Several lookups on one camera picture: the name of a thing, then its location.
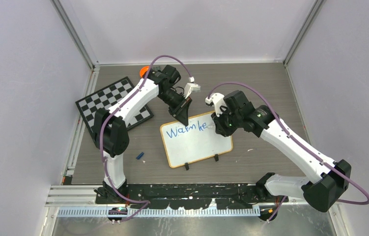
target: orange object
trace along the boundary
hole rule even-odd
[[[141,78],[144,78],[145,73],[149,70],[149,65],[144,66],[141,70],[140,70],[140,76]]]
[[[129,201],[125,202],[125,207],[127,207],[127,206],[129,206]]]

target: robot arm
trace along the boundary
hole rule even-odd
[[[111,188],[108,177],[111,178],[116,189],[126,185],[126,178],[123,173],[123,153],[129,145],[127,124],[129,124],[131,118],[137,114],[139,109],[151,99],[155,97],[161,98],[169,106],[170,115],[182,124],[188,125],[188,110],[192,102],[189,95],[192,91],[199,91],[200,87],[193,83],[193,78],[190,78],[190,83],[186,85],[186,94],[179,94],[173,86],[180,79],[181,76],[178,71],[170,65],[167,65],[162,71],[150,69],[147,80],[141,79],[138,85],[120,102],[108,110],[100,108],[96,111],[92,138],[96,147],[99,148],[99,134],[104,120],[112,112],[120,108],[115,116],[109,120],[103,134],[103,154],[107,159],[107,176],[105,176],[104,180],[105,188]],[[128,102],[120,107],[123,101]]]
[[[212,119],[216,133],[226,137],[232,135],[238,128],[252,132],[284,153],[305,174],[305,177],[283,177],[267,173],[256,184],[260,197],[283,195],[303,198],[315,209],[326,212],[348,188],[348,182],[317,161],[287,136],[267,106],[261,105],[254,108],[252,102],[248,101],[244,93],[239,90],[226,96],[213,93],[210,98],[206,98],[206,104],[215,107]],[[335,162],[314,149],[295,134],[281,118],[279,119],[301,144],[320,156],[324,162],[350,177],[351,166],[346,161]]]

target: black and white checkered board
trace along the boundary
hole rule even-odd
[[[102,107],[104,107],[106,110],[109,109],[109,107],[118,103],[119,100],[125,97],[133,88],[134,85],[132,84],[131,80],[129,80],[128,77],[125,77],[76,102],[77,108],[80,111],[80,115],[82,115],[83,121],[85,122],[91,136],[92,127],[94,125],[94,114],[96,113],[97,109]],[[128,124],[128,130],[134,128],[153,116],[154,115],[148,106],[143,106],[138,114],[136,114]]]

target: table surface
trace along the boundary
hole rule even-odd
[[[184,86],[187,73],[180,65],[174,66],[183,77],[178,85]],[[142,66],[138,65],[102,66],[95,90],[125,76],[136,85],[141,68]],[[212,111],[211,107],[205,105],[204,99],[218,83],[242,82],[257,89],[287,125],[300,137],[306,138],[289,78],[282,63],[191,64],[188,68],[195,82],[201,85],[201,92],[191,95],[193,101],[189,116]],[[216,91],[227,94],[237,89],[244,91],[255,107],[263,104],[254,93],[243,87],[225,85]],[[158,98],[150,101],[148,106],[154,117],[128,132],[130,144],[124,153],[124,173],[128,183],[238,183],[256,182],[267,172],[283,176],[304,175],[275,147],[241,129],[233,134],[233,150],[220,155],[218,162],[208,158],[190,164],[188,171],[184,167],[170,168],[160,126],[175,119],[168,113],[167,105]],[[141,152],[145,154],[141,160],[137,160],[136,156]],[[72,183],[100,184],[103,177],[99,150],[89,133],[84,132]]]

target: whiteboard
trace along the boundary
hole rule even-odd
[[[161,125],[161,137],[171,168],[232,150],[232,137],[216,134],[215,128],[209,127],[214,125],[212,113],[190,117],[187,127],[178,121]]]

